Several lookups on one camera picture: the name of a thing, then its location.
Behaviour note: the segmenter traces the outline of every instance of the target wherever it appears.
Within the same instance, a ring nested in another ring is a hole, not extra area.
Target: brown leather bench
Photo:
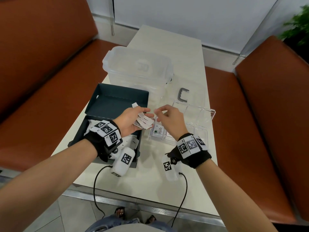
[[[116,44],[94,39],[86,0],[0,0],[0,28],[0,166],[24,171],[55,150]],[[236,70],[254,116],[235,75],[206,68],[218,165],[271,221],[308,220],[308,65],[270,38]]]

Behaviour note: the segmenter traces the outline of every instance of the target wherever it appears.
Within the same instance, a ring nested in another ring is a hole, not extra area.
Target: person's right hand
[[[181,113],[177,108],[171,105],[165,105],[154,110],[157,115],[157,121],[161,122],[163,127],[175,138],[176,141],[179,138],[188,133],[187,127],[184,123],[183,113]]]

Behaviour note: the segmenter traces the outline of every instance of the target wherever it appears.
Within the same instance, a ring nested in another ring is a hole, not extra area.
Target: white table
[[[175,75],[184,78],[190,77],[192,81],[206,87],[206,106],[210,107],[200,40],[142,26],[128,47],[152,51],[170,57],[174,65]],[[103,83],[110,83],[108,76]],[[85,108],[55,149],[53,155],[67,148],[84,117]],[[212,155],[212,160],[217,164],[212,124],[207,129],[209,152]],[[179,207],[186,189],[185,180],[167,181],[161,163],[162,155],[170,152],[173,146],[148,140],[148,133],[149,131],[146,130],[143,132],[140,148],[141,156],[138,158],[137,168],[130,168],[127,174],[120,178],[110,174],[109,169],[107,169],[105,173],[102,172],[99,175],[96,188]],[[93,187],[95,176],[102,167],[103,164],[91,163],[74,183]],[[183,164],[183,173],[188,180],[188,192],[183,208],[218,215],[196,171]]]

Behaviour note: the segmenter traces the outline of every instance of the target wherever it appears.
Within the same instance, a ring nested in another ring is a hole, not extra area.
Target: jeans
[[[138,218],[132,219],[130,221],[125,221],[117,217],[115,214],[110,215],[108,217],[102,218],[97,222],[93,223],[85,232],[103,232],[115,226],[125,225],[125,224],[133,224],[140,223]],[[176,232],[172,227],[168,224],[160,221],[154,221],[151,224],[147,224],[148,226],[163,230],[165,232]]]

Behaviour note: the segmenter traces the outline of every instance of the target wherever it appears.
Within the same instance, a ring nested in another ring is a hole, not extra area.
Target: green plant
[[[284,26],[293,26],[294,28],[284,31],[279,37],[281,39],[291,38],[297,35],[304,36],[298,45],[309,44],[309,5],[301,6],[302,11],[294,15],[293,18],[284,23]]]

